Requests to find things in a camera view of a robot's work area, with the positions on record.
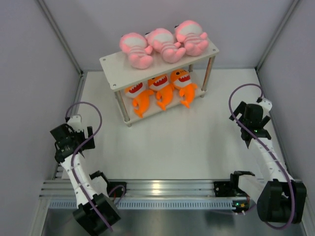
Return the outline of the orange shark plush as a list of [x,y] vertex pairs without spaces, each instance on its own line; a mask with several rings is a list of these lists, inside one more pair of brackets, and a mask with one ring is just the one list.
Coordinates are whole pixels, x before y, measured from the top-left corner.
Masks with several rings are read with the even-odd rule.
[[182,68],[176,69],[170,74],[171,84],[178,90],[181,97],[181,104],[190,108],[190,104],[195,98],[195,91],[198,89],[197,84],[193,83],[190,73]]
[[173,101],[174,86],[169,82],[168,75],[162,74],[149,79],[149,89],[156,93],[156,104],[163,110]]
[[147,86],[140,82],[124,89],[125,96],[132,99],[134,113],[143,118],[144,113],[149,109],[150,96],[154,95],[154,91],[148,89]]

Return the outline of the orange shark plush front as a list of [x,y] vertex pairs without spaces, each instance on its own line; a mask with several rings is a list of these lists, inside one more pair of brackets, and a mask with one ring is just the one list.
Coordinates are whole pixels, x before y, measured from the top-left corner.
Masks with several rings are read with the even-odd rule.
[[190,73],[182,68],[176,69],[170,74],[171,84],[178,90],[181,97],[181,104],[190,108],[190,104],[195,98],[195,91],[198,89],[197,84],[193,83]]

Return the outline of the pink plush toy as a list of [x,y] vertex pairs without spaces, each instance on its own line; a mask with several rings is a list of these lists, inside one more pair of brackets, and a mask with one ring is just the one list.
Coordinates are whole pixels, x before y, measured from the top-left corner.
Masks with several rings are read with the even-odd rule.
[[174,27],[175,38],[182,43],[189,56],[199,56],[208,47],[208,35],[201,25],[192,20],[186,20]]
[[145,38],[165,62],[176,63],[186,54],[186,49],[175,41],[174,35],[167,29],[157,28],[146,33]]
[[133,68],[147,69],[152,65],[153,48],[142,35],[135,32],[123,35],[119,47],[126,54],[128,62]]

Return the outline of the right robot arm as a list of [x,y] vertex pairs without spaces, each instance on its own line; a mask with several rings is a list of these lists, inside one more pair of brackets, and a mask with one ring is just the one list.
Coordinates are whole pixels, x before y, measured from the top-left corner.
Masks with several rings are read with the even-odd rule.
[[235,195],[244,192],[256,204],[258,216],[263,222],[299,224],[302,221],[307,189],[303,182],[296,181],[280,162],[273,148],[269,132],[264,126],[271,119],[264,116],[264,109],[272,104],[263,99],[258,104],[240,102],[230,120],[237,121],[241,138],[253,154],[262,173],[260,183],[253,173],[241,174],[230,182],[230,191]]

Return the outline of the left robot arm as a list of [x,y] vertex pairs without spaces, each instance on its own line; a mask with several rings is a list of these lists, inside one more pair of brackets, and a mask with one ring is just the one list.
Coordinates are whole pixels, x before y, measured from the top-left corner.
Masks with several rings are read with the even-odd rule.
[[75,131],[64,123],[50,131],[55,139],[55,160],[68,174],[76,197],[77,209],[73,217],[91,236],[98,236],[120,220],[118,209],[108,194],[111,184],[105,175],[97,171],[88,173],[83,151],[94,149],[93,128],[87,127],[88,137],[84,131]]

